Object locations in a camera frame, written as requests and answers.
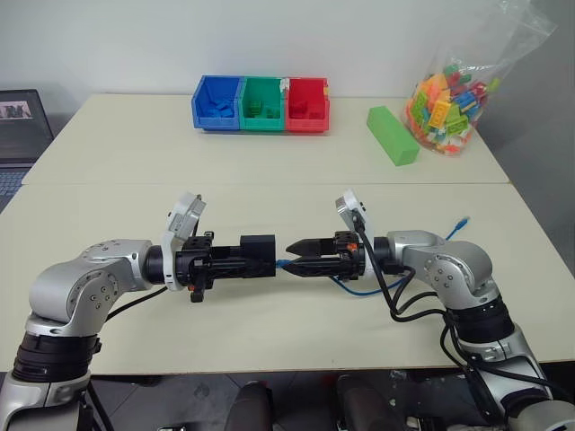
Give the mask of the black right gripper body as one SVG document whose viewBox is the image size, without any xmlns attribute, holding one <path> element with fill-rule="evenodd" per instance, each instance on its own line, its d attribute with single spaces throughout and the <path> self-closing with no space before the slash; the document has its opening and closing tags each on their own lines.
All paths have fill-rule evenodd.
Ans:
<svg viewBox="0 0 575 431">
<path fill-rule="evenodd" d="M 323 239 L 322 256 L 329 260 L 328 277 L 344 281 L 357 280 L 365 272 L 365 248 L 356 233 L 337 231 L 332 238 Z"/>
</svg>

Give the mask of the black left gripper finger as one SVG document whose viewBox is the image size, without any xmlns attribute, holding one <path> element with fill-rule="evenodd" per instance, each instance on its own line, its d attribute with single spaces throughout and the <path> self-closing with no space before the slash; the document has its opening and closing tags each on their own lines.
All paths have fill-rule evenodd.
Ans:
<svg viewBox="0 0 575 431">
<path fill-rule="evenodd" d="M 211 277 L 274 277 L 275 263 L 262 260 L 214 260 L 209 269 Z"/>
<path fill-rule="evenodd" d="M 244 260 L 243 249 L 241 246 L 213 246 L 210 248 L 211 261 L 239 261 Z"/>
</svg>

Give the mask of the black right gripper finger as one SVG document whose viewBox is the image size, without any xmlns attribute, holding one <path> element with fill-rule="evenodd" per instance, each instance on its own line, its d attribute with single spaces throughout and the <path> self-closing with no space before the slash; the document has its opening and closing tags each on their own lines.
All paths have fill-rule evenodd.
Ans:
<svg viewBox="0 0 575 431">
<path fill-rule="evenodd" d="M 300 257 L 328 256 L 335 254 L 333 239 L 302 239 L 287 246 L 286 252 Z"/>
<path fill-rule="evenodd" d="M 282 268 L 298 277 L 335 277 L 344 270 L 344 263 L 334 257 L 300 257 L 285 263 Z"/>
</svg>

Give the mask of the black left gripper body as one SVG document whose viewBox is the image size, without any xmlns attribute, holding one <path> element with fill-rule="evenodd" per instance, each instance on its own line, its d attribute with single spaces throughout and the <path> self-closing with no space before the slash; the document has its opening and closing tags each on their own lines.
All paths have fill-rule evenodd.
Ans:
<svg viewBox="0 0 575 431">
<path fill-rule="evenodd" d="M 206 291 L 213 287 L 214 277 L 210 273 L 213 240 L 211 231 L 193 234 L 176 253 L 176 279 L 188 288 L 192 303 L 203 302 Z"/>
</svg>

